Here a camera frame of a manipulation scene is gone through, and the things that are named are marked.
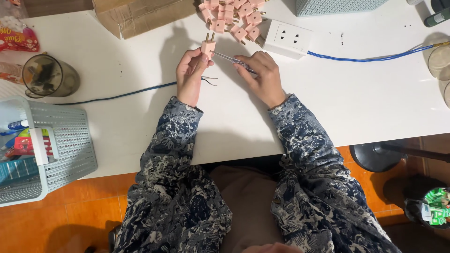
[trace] power outlet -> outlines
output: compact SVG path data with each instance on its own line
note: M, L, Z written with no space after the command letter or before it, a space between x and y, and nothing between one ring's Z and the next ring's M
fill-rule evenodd
M272 20L262 48L298 60L308 53L311 37L311 30Z

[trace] cardboard box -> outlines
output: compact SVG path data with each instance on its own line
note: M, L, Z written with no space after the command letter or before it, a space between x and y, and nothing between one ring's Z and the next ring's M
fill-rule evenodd
M92 0L100 23L128 39L196 13L198 0Z

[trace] orange tile floor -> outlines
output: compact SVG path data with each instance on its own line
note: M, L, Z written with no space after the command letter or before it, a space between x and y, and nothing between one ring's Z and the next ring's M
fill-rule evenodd
M338 150L381 225L407 222L400 208L386 203L382 191L389 178L406 175L405 164L372 173L352 160L348 146ZM0 208L0 252L82 253L89 246L107 252L108 232L124 217L134 177L130 173L77 180L41 201Z

